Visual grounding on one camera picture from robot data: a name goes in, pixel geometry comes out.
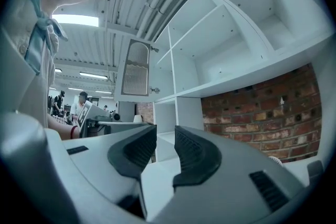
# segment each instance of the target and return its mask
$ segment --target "white shelving unit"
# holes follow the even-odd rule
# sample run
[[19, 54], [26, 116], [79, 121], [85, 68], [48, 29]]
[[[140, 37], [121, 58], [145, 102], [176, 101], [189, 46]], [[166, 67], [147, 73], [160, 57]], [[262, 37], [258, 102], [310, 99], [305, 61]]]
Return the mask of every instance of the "white shelving unit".
[[[116, 99], [154, 102], [157, 163], [146, 169], [164, 166], [172, 180], [179, 169], [174, 127], [203, 129], [202, 97], [299, 68], [311, 62], [334, 32], [313, 0], [188, 0], [151, 44], [159, 51], [150, 51], [149, 87], [159, 91], [123, 97], [118, 90], [122, 68], [118, 74]], [[165, 189], [166, 200], [171, 191]], [[163, 200], [155, 205], [148, 201], [148, 207], [157, 212], [155, 206]]]

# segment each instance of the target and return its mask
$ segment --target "person in black clothing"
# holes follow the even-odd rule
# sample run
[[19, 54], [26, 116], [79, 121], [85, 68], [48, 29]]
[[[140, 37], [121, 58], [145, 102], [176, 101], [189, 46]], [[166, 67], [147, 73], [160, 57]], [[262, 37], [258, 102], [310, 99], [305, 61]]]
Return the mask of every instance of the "person in black clothing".
[[53, 115], [57, 115], [61, 112], [61, 105], [64, 95], [65, 95], [64, 91], [61, 91], [60, 94], [55, 97]]

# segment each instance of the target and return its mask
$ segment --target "ceiling light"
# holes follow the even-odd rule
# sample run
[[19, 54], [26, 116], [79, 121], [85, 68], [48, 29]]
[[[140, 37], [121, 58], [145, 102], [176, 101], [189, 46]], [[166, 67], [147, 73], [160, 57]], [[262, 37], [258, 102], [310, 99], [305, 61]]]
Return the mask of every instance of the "ceiling light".
[[93, 78], [98, 78], [98, 79], [107, 79], [107, 76], [101, 76], [101, 75], [95, 75], [95, 74], [88, 74], [88, 73], [83, 73], [79, 72], [82, 76], [86, 77], [93, 77]]
[[82, 89], [68, 88], [69, 90], [83, 91]]
[[53, 19], [61, 24], [99, 26], [98, 17], [84, 15], [55, 14]]
[[112, 94], [112, 92], [103, 92], [103, 91], [95, 91], [95, 92], [101, 92], [101, 93], [111, 93], [111, 94]]

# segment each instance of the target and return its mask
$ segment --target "cabinet door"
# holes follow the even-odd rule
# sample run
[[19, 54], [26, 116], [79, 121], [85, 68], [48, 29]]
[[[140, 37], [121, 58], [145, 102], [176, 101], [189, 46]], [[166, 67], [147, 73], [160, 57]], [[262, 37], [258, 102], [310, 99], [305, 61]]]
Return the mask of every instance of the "cabinet door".
[[157, 49], [151, 42], [142, 40], [129, 39], [123, 44], [115, 100], [154, 102], [174, 94], [172, 71], [156, 66], [160, 55], [165, 52], [165, 49]]

